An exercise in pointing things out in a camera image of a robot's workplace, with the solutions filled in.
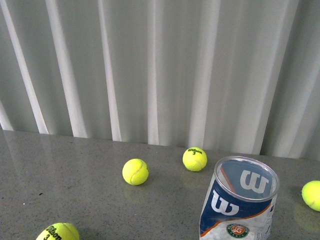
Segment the ball seam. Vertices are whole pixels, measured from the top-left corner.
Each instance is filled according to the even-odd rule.
[[[73,238],[74,238],[75,240],[78,239],[77,236],[75,236],[75,234],[71,231],[71,229],[70,229],[67,225],[65,225],[64,223],[62,223],[62,225],[65,226],[65,227],[68,229],[68,231],[71,233],[71,235],[73,236]]]
[[[139,162],[141,163],[141,166],[139,167],[139,169],[137,169],[130,177],[130,183],[133,184],[132,182],[132,178],[142,169],[144,163],[139,159]]]

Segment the can rim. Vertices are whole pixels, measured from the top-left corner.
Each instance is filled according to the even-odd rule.
[[[227,188],[219,179],[217,172],[218,172],[219,166],[221,166],[224,162],[230,161],[230,160],[236,160],[236,161],[240,161],[240,162],[249,162],[249,163],[258,165],[258,166],[262,167],[263,169],[269,171],[276,181],[276,186],[275,186],[275,190],[273,191],[273,193],[270,196],[265,197],[265,198],[247,198],[247,197],[238,195],[238,194],[234,193],[233,191],[231,191],[229,188]],[[258,160],[253,159],[253,158],[249,158],[249,157],[245,157],[245,156],[225,156],[225,157],[221,158],[214,166],[213,175],[214,175],[215,180],[220,185],[220,187],[223,188],[223,190],[225,190],[231,196],[233,196],[239,200],[245,201],[245,202],[259,203],[259,202],[268,201],[268,200],[272,199],[275,195],[277,195],[279,187],[280,187],[279,178],[278,178],[278,175],[275,173],[275,171],[273,171],[268,165],[264,164],[263,162],[260,162]]]

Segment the roland garros logo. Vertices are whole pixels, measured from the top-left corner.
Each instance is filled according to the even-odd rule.
[[[249,233],[249,228],[240,224],[229,224],[226,226],[226,231],[228,234],[236,239],[243,239]]]

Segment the tennis ball can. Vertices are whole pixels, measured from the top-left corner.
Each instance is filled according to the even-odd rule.
[[[215,167],[199,223],[200,240],[267,240],[279,178],[266,164],[228,156]]]

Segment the blue label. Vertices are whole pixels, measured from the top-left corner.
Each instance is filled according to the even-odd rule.
[[[264,202],[239,200],[225,192],[217,181],[214,181],[200,217],[200,235],[220,222],[255,217],[263,213],[270,203],[271,199]]]

